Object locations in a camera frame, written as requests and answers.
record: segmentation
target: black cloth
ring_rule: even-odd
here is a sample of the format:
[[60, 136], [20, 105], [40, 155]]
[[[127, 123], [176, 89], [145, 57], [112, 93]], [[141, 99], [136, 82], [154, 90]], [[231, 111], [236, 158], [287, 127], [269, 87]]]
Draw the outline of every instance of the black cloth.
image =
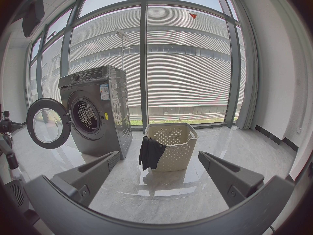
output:
[[160, 157], [164, 153], [166, 145], [160, 144], [158, 141], [144, 136], [139, 154], [139, 165], [142, 161], [142, 169], [145, 170], [149, 167], [156, 169]]

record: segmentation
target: front-loading washing machine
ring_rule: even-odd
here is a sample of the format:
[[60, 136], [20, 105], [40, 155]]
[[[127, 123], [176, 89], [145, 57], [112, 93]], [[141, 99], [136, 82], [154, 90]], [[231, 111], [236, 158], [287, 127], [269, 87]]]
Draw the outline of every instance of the front-loading washing machine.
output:
[[106, 65], [59, 79], [62, 104], [35, 101], [27, 114], [31, 138], [54, 149], [72, 134], [78, 150], [92, 156], [119, 151], [125, 159], [132, 141], [126, 73]]

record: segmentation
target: red triangle sign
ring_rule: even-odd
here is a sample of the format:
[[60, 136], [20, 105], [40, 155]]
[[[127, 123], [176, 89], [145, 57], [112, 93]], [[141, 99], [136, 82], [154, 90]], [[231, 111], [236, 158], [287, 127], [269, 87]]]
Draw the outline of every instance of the red triangle sign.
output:
[[190, 16], [192, 16], [193, 19], [195, 19], [195, 18], [197, 17], [197, 14], [191, 14], [191, 13], [190, 13]]

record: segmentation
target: gray curtain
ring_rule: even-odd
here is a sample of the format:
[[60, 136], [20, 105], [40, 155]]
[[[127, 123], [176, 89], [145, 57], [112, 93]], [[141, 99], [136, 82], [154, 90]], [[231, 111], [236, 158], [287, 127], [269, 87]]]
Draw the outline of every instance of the gray curtain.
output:
[[252, 120], [256, 117], [255, 105], [259, 86], [258, 53], [253, 33], [254, 29], [245, 2], [243, 0], [231, 1], [235, 7], [237, 17], [240, 23], [242, 36], [245, 42], [246, 54], [245, 92], [236, 125], [240, 129], [254, 129], [255, 124], [252, 124]]

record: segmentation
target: laundry basket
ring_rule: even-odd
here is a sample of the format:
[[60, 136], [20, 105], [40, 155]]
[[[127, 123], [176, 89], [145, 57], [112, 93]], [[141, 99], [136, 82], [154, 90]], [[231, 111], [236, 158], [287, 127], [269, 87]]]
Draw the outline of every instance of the laundry basket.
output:
[[190, 124], [153, 123], [147, 126], [145, 135], [161, 144], [166, 144], [157, 168], [153, 171], [175, 171], [187, 168], [198, 139], [198, 134]]

